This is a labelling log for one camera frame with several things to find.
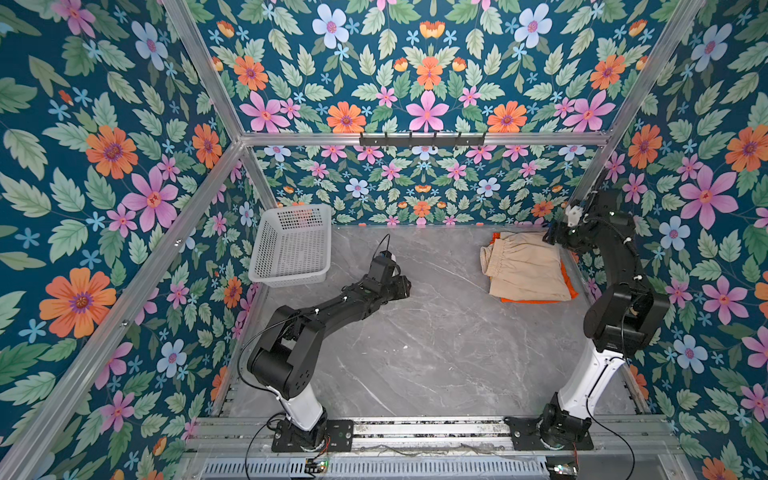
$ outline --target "black mounting plate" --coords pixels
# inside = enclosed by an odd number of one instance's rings
[[[509,426],[509,432],[512,437],[512,444],[515,450],[542,450],[548,449],[548,446],[541,440],[538,433],[539,419],[521,419],[518,417],[504,417],[504,423]],[[566,445],[563,450],[571,450],[573,445]],[[594,450],[592,437],[589,432],[584,436],[584,440],[576,444],[578,450]]]
[[[328,420],[326,424],[326,437],[330,439],[328,452],[351,452],[354,427],[355,422],[352,420]],[[299,442],[293,438],[294,431],[297,429],[298,427],[290,421],[280,420],[272,440],[272,451],[275,453],[305,452],[306,450],[302,449]]]

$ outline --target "laundry basket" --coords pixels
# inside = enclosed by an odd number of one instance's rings
[[[331,266],[331,207],[296,205],[264,212],[248,278],[268,286],[322,282]]]

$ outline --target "horizontal metal bar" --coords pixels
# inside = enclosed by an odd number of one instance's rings
[[[170,21],[179,34],[181,43],[187,49],[192,65],[194,65],[197,74],[200,75],[200,82],[205,87],[208,97],[214,104],[216,112],[221,118],[221,122],[232,142],[237,141],[245,132],[240,117],[237,115],[227,89],[221,81],[221,77],[214,68],[214,63],[210,59],[208,47],[203,40],[203,35],[197,29],[197,24],[192,17],[189,5],[185,0],[165,0],[163,2]]]
[[[656,84],[656,80],[658,80],[664,66],[667,65],[670,57],[683,39],[683,35],[693,24],[696,13],[699,12],[699,9],[705,3],[705,0],[680,0],[677,4],[670,21],[664,27],[661,35],[659,35],[653,50],[650,51],[648,62],[646,62],[643,71],[637,77],[637,81],[634,83],[629,95],[621,104],[619,112],[616,113],[616,117],[611,123],[609,130],[610,137],[608,142],[592,158],[587,171],[584,172],[579,184],[574,189],[574,193],[571,195],[570,204],[586,200],[595,182],[601,179],[606,162],[611,158],[614,150],[616,150],[621,138],[624,136],[624,132],[632,125],[635,115],[640,110],[640,106],[650,93],[651,88]]]
[[[203,180],[197,191],[163,235],[157,248],[125,288],[118,301],[80,350],[64,376],[56,383],[39,413],[19,436],[0,462],[0,478],[27,480],[50,451],[53,443],[93,386],[96,376],[109,362],[122,341],[127,327],[147,302],[170,263],[179,244],[189,237],[203,212],[210,205],[224,178],[240,157],[240,145],[230,146]]]
[[[259,147],[266,145],[360,145],[358,134],[255,134],[245,133],[241,137],[245,145]],[[475,143],[468,143],[470,138]],[[600,147],[608,141],[603,131],[592,132],[519,132],[516,134],[454,134],[454,133],[396,133],[363,134],[362,143],[381,147],[436,146],[454,147],[460,145],[594,145]]]

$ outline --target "folded clothes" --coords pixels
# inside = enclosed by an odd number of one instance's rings
[[[491,245],[481,247],[480,264],[491,277],[491,295],[513,303],[556,303],[578,296],[558,248],[541,237],[541,233],[494,233]]]

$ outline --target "folded orange garment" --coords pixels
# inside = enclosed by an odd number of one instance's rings
[[[493,240],[491,240],[491,243],[488,245],[493,245],[493,243],[496,241],[496,239],[501,238],[502,235],[500,233],[494,233],[493,234]],[[571,293],[571,300],[576,298],[578,296],[578,292],[574,288],[573,283],[571,282],[571,278],[568,276],[568,273],[565,271],[565,264],[561,261],[560,262],[560,271],[563,273],[563,281],[565,281],[565,286],[568,287],[568,292]],[[503,303],[560,303],[557,300],[510,300],[506,298],[502,298]]]

